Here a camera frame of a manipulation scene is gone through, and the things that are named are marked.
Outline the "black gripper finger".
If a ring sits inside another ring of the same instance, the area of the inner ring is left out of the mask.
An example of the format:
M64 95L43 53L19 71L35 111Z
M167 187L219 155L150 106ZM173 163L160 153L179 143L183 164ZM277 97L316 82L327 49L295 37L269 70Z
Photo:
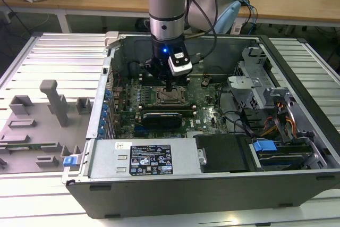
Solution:
M172 90L173 76L165 61L160 59L148 59L143 64L143 68L146 69L154 78L165 84L166 91Z

